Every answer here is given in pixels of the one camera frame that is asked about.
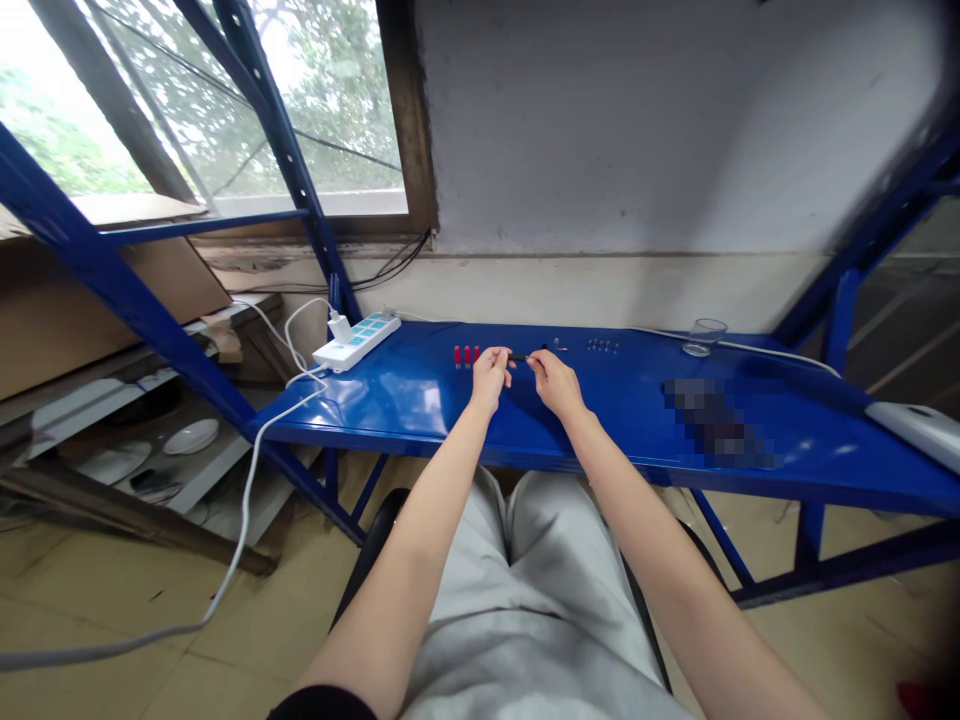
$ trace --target glass window pane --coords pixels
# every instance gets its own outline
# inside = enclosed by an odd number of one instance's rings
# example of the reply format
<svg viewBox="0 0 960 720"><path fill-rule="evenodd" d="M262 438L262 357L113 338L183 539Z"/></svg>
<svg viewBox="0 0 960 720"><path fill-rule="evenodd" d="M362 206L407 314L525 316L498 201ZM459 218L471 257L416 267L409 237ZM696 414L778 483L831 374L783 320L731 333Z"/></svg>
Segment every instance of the glass window pane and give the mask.
<svg viewBox="0 0 960 720"><path fill-rule="evenodd" d="M0 121L68 195L151 192L27 0L0 7Z"/></svg>
<svg viewBox="0 0 960 720"><path fill-rule="evenodd" d="M224 215L292 207L255 113L171 0L91 7L168 121L198 195ZM374 3L255 0L251 9L324 210L406 213Z"/></svg>

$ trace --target white plate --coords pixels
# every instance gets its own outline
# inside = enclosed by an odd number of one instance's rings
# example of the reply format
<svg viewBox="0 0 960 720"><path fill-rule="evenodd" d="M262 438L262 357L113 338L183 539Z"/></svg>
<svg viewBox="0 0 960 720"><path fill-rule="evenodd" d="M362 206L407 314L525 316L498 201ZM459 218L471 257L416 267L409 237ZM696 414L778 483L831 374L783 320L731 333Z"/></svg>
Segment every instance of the white plate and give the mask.
<svg viewBox="0 0 960 720"><path fill-rule="evenodd" d="M113 485L143 465L151 449L150 443L143 440L123 443L98 450L73 469L104 485Z"/></svg>
<svg viewBox="0 0 960 720"><path fill-rule="evenodd" d="M187 425L167 440L167 443L163 446L163 451L167 455L190 455L200 452L217 439L218 432L220 432L220 422L218 420L213 418L198 420Z"/></svg>

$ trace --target tile floor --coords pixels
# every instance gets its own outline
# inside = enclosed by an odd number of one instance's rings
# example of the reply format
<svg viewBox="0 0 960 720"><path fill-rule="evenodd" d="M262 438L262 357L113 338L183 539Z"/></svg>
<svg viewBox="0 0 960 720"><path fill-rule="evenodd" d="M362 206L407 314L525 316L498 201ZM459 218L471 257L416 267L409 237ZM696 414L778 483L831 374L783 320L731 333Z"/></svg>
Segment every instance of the tile floor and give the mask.
<svg viewBox="0 0 960 720"><path fill-rule="evenodd" d="M350 454L342 469L351 507L375 456ZM424 461L393 459L371 500L369 523L392 487L409 487ZM720 557L689 496L663 494ZM710 494L757 578L788 569L795 504ZM925 522L831 507L824 549L843 552ZM291 502L262 547L282 551L269 578L241 575L203 631L112 660L0 675L0 707L23 719L262 719L287 692L323 639L357 549L323 517ZM729 566L720 561L728 582ZM902 718L899 680L923 677L942 660L951 584L960 566L801 598L748 613L783 659L842 718ZM0 534L0 651L116 641L202 615L223 574L184 552L42 524ZM667 653L678 699L699 713Z"/></svg>

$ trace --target white wall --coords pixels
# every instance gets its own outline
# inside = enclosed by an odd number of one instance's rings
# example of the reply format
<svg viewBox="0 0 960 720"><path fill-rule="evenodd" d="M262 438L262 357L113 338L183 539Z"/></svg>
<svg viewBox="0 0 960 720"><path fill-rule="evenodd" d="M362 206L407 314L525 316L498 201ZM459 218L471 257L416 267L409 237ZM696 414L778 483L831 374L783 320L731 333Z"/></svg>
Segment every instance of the white wall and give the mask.
<svg viewBox="0 0 960 720"><path fill-rule="evenodd" d="M946 94L934 0L417 0L416 13L447 257L363 294L366 310L767 332ZM312 261L221 277L322 281ZM297 323L312 350L321 314Z"/></svg>
<svg viewBox="0 0 960 720"><path fill-rule="evenodd" d="M816 255L429 259L357 297L365 314L386 305L431 320L686 330L698 317L714 317L731 332L764 332L792 304L798 282L812 279L825 262ZM383 260L345 264L350 277L364 278ZM216 272L232 291L323 283L312 259L256 275ZM285 298L288 311L310 299ZM325 312L317 303L294 320L301 352L320 346Z"/></svg>
<svg viewBox="0 0 960 720"><path fill-rule="evenodd" d="M919 134L932 0L418 0L462 254L819 252Z"/></svg>

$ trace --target white power cord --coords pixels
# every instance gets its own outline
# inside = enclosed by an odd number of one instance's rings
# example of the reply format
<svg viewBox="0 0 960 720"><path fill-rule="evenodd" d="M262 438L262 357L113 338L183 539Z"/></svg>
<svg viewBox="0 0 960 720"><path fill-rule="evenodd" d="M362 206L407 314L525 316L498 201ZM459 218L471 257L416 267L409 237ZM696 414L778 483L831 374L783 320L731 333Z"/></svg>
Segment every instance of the white power cord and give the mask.
<svg viewBox="0 0 960 720"><path fill-rule="evenodd" d="M670 337L670 338L674 338L675 340L686 340L686 339L687 339L687 336L686 336L686 335L678 335L677 333L669 333L669 332L665 332L665 331L663 331L663 330L652 330L651 328L627 327L626 329L627 329L627 330L636 330L637 332L651 333L651 334L653 334L653 335L662 335L663 337ZM819 367L819 368L821 368L821 369L823 369L823 370L826 370L827 372L831 373L832 375L837 376L837 377L840 378L841 380L843 379L843 378L841 377L840 373L838 373L836 370L834 370L834 369L833 369L832 367L830 367L829 365L827 365L827 364L825 364L825 363L822 363L822 362L820 362L819 360L814 360L813 358L804 357L803 355L795 355L795 354L793 354L793 353L780 352L779 350L766 350L765 348L757 348L757 347L753 347L753 346L751 346L751 345L740 345L740 344L738 344L738 343L724 342L723 340L721 340L721 341L718 342L717 344L718 344L718 345L722 345L723 347L736 348L737 350L747 350L747 351L749 351L749 352L760 353L761 355L776 355L776 356L778 356L778 357L789 358L790 360L799 360L800 362L805 362L805 363L809 363L809 364L811 364L811 365L816 365L817 367Z"/></svg>
<svg viewBox="0 0 960 720"><path fill-rule="evenodd" d="M293 343L290 342L290 322L305 307L307 307L307 305L312 305L318 301L324 302L326 303L327 307L330 307L330 303L327 303L327 301L323 298L315 298L314 300L311 300L310 302L305 303L301 307L297 308L297 310L290 315L286 324L284 325L283 331L284 335L286 335L286 340L280 337L280 334L276 331L266 314L260 308L243 300L236 301L257 311L260 317L263 318L263 321L267 324L267 327L270 328L270 331L273 332L273 334L277 337L277 340L279 340L281 344L290 350L291 357L293 357L293 361L297 367L303 370L302 373L295 376L287 383L287 387L290 387L294 381L299 380L302 377L311 377L320 383L320 389L303 398L295 405L287 408L282 413L270 418L260 427L260 430L257 431L257 435L253 441L253 454L250 457L250 470L247 473L247 482L243 488L243 500L240 504L240 537L237 539L237 547L233 552L233 559L230 561L230 566L227 568L227 572L223 576L223 582L220 584L220 589L217 590L217 594L213 596L213 600L210 602L207 612L204 614L203 618L201 618L200 622L192 625L172 625L170 627L161 628L160 630L154 630L153 632L126 640L124 642L110 643L107 645L93 645L63 650L42 650L39 652L28 653L3 653L0 654L0 672L32 670L41 667L75 665L77 663L93 662L95 660L106 660L107 658L116 657L117 655L123 655L125 653L138 650L146 645L155 643L158 640L174 637L176 635L186 635L188 633L197 632L198 630L203 629L207 623L210 622L214 613L216 613L217 608L220 607L220 602L223 600L223 596L230 587L230 583L233 581L233 576L236 574L237 566L240 563L240 557L243 555L243 549L247 544L247 534L250 531L250 491L253 488L253 478L254 475L256 475L257 462L260 459L260 442L263 440L263 433L277 420L286 417L297 408L307 404L310 400L313 400L315 397L323 394L323 392L327 389L327 384L320 378L320 376L316 375L317 372L323 372L325 368L321 367L319 370L308 370L303 356L294 349ZM334 314L333 308L330 308L330 311L331 314Z"/></svg>
<svg viewBox="0 0 960 720"><path fill-rule="evenodd" d="M429 318L422 318L419 315L414 315L413 313L400 312L399 310L394 311L400 317L412 317L414 320L423 320L423 322L462 322L465 323L466 320L456 320L453 318L444 318L442 320L431 320Z"/></svg>
<svg viewBox="0 0 960 720"><path fill-rule="evenodd" d="M298 368L303 369L303 365L305 365L307 362L306 360L303 359L303 355L298 353L296 349L289 342L283 339L280 333L277 332L277 329L273 326L273 323L270 322L270 318L267 317L267 314L263 312L263 310L261 310L259 307L257 307L253 303L248 303L246 300L237 300L236 298L234 298L233 301L240 305L246 305L248 308L251 308L252 310L256 310L257 314L260 315L260 317L263 318L263 321L267 324L267 327L270 329L270 332L272 332L273 336L277 338L277 341L293 354L294 364Z"/></svg>
<svg viewBox="0 0 960 720"><path fill-rule="evenodd" d="M333 306L330 303L328 303L326 299L317 297L317 298L314 298L313 300L308 300L303 305L301 305L296 310L294 310L292 313L290 313L290 317L288 317L287 321L283 324L283 335L287 339L286 343L284 344L288 348L290 348L290 352L294 354L293 362L296 364L298 368L300 368L302 372L307 372L309 368L307 367L307 363L303 359L303 356L301 356L299 353L297 353L293 349L293 342L290 340L290 323L293 322L293 319L297 315L302 313L304 310L306 310L308 307L310 307L314 303L318 303L318 302L322 302L324 305L326 305L330 309L331 319L336 319L337 317L339 317L339 315L337 314L337 311L333 309Z"/></svg>
<svg viewBox="0 0 960 720"><path fill-rule="evenodd" d="M230 567L227 568L226 575L223 577L223 582L220 584L220 589L217 590L217 594L214 595L213 600L210 602L210 606L207 608L207 612L204 614L200 622L193 625L173 625L160 630L154 630L153 632L147 633L146 635L141 635L140 637L136 637L131 640L110 643L108 645L94 645L89 647L70 648L66 650L43 650L40 652L30 653L3 653L0 654L0 672L32 670L34 668L41 667L75 665L77 663L91 662L94 660L106 660L107 658L116 657L117 655L123 655L124 653L138 650L139 648L151 643L155 643L158 640L163 640L164 638L173 637L175 635L186 635L187 633L193 633L201 630L208 622L210 622L213 614L217 611L217 608L220 607L220 602L223 600L223 596L226 594L227 588L230 586L230 582L233 580L233 576L237 571L237 565L240 563L240 556L243 554L243 548L247 542L247 533L250 530L250 490L253 487L253 477L257 470L257 460L260 458L260 441L263 439L264 431L266 431L266 429L273 425L273 423L275 423L277 420L286 417L297 408L305 405L310 400L313 400L313 398L323 393L325 389L326 385L324 384L324 387L320 390L308 395L296 405L292 405L279 415L270 418L257 432L257 436L253 441L253 455L250 458L250 471L247 473L247 483L243 489L243 502L241 503L240 510L240 537L237 540L237 549L234 550L233 559L230 561Z"/></svg>

